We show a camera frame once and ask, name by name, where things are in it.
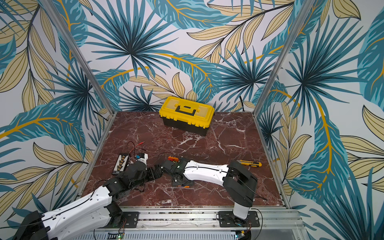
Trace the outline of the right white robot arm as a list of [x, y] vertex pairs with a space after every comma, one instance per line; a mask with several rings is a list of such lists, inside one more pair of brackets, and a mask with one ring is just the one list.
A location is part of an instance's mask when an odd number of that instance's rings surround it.
[[186, 187], [195, 181], [202, 181], [223, 187], [234, 201], [234, 217], [247, 219], [256, 197], [258, 180], [239, 162], [209, 165], [181, 159], [178, 162], [165, 161], [161, 169], [171, 176], [175, 186]]

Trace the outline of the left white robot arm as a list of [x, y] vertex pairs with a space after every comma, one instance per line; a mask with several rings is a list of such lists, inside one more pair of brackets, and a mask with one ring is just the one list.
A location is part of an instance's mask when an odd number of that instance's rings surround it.
[[70, 240], [90, 230], [116, 225], [122, 220], [122, 210], [116, 201], [147, 182], [161, 178], [163, 167], [147, 168], [137, 161], [123, 173], [107, 180], [92, 193], [56, 210], [40, 214], [29, 213], [18, 227], [15, 240]]

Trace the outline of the yellow black toolbox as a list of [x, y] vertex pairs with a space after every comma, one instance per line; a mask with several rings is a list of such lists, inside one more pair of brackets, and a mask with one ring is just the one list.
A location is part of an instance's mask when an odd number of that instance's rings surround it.
[[210, 128], [215, 109], [206, 104], [168, 97], [161, 109], [164, 125], [205, 136]]

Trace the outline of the yellow utility knife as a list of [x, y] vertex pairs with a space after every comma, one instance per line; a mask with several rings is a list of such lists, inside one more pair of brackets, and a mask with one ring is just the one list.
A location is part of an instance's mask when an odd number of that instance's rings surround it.
[[255, 161], [237, 160], [237, 162], [243, 166], [248, 166], [248, 167], [252, 167], [252, 168], [259, 168], [262, 166], [262, 163], [255, 162]]

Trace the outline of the aluminium front rail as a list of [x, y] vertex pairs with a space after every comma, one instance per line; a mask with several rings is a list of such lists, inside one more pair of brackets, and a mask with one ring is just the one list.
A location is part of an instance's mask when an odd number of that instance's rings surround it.
[[284, 207], [253, 207], [261, 225], [253, 228], [221, 228], [216, 214], [221, 207], [123, 207], [139, 212], [136, 228], [122, 230], [123, 240], [308, 240], [299, 212]]

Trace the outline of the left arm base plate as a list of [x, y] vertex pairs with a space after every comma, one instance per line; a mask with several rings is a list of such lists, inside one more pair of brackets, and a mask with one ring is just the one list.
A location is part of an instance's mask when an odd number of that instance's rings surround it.
[[112, 220], [112, 227], [119, 229], [136, 228], [139, 220], [139, 212], [122, 212]]

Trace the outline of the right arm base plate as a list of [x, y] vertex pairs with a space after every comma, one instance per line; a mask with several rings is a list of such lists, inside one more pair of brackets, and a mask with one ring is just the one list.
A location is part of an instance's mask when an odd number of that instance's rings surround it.
[[235, 217], [231, 211], [220, 211], [216, 214], [216, 219], [221, 228], [257, 228], [261, 225], [261, 217], [255, 211], [248, 212], [245, 220]]

